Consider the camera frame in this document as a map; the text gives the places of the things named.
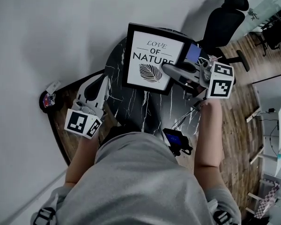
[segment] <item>person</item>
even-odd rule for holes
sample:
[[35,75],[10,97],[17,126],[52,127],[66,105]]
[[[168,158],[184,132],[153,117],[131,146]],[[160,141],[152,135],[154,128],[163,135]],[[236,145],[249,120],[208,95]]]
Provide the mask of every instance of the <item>person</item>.
[[229,215],[225,224],[241,224],[238,206],[219,170],[222,108],[218,99],[201,105],[194,175],[150,134],[130,132],[110,139],[99,150],[98,146],[98,136],[80,140],[64,186],[52,192],[31,224],[217,224],[208,203],[214,199],[217,209]]

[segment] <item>picture frame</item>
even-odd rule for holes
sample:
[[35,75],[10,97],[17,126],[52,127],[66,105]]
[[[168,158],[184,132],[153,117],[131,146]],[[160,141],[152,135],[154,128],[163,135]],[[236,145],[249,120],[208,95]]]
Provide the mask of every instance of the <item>picture frame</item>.
[[122,86],[168,95],[174,80],[161,66],[183,62],[191,44],[182,33],[129,23]]

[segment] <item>blue screen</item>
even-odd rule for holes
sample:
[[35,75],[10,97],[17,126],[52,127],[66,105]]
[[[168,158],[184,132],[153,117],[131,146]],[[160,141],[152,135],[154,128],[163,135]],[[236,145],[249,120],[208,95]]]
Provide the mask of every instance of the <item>blue screen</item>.
[[191,47],[187,52],[186,58],[191,62],[197,63],[200,53],[201,53],[201,48],[197,47],[195,44],[191,44]]
[[169,140],[170,143],[175,143],[177,145],[182,145],[180,138],[178,136],[175,135],[171,135],[171,134],[166,134],[167,139]]

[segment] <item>marble tabletop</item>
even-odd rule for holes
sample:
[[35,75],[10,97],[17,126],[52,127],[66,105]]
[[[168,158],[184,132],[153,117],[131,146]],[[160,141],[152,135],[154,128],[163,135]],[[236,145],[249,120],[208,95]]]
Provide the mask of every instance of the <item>marble tabletop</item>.
[[[105,66],[110,85],[107,103],[122,126],[134,126],[136,130],[162,136],[162,129],[171,128],[192,108],[184,98],[184,90],[174,84],[168,96],[122,86],[126,38],[111,52]],[[208,56],[201,52],[201,57]],[[193,110],[177,129],[192,137],[198,130],[200,113]]]

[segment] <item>black picture frame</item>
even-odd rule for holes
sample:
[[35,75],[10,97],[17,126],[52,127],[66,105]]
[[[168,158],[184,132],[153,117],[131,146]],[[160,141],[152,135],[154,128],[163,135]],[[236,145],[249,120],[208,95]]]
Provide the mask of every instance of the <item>black picture frame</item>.
[[175,33],[173,31],[169,31],[169,30],[164,30],[164,29],[160,29],[160,28],[155,28],[155,27],[150,27],[150,26],[145,26],[145,25],[140,25],[140,24],[135,24],[135,23],[129,23],[129,25],[128,25],[122,86],[128,87],[128,88],[133,88],[133,89],[144,90],[144,91],[148,91],[148,92],[154,92],[154,93],[158,93],[158,94],[162,94],[162,95],[168,95],[171,90],[171,87],[174,84],[174,80],[172,78],[170,78],[169,83],[165,90],[153,89],[153,88],[149,88],[149,87],[143,87],[143,86],[127,83],[131,49],[132,49],[133,36],[134,36],[135,31],[149,33],[149,34],[157,35],[157,36],[161,36],[161,37],[166,37],[166,38],[170,38],[170,39],[184,43],[176,64],[183,62],[185,60],[187,52],[190,49],[190,46],[192,44],[192,40],[183,34],[178,34],[178,33]]

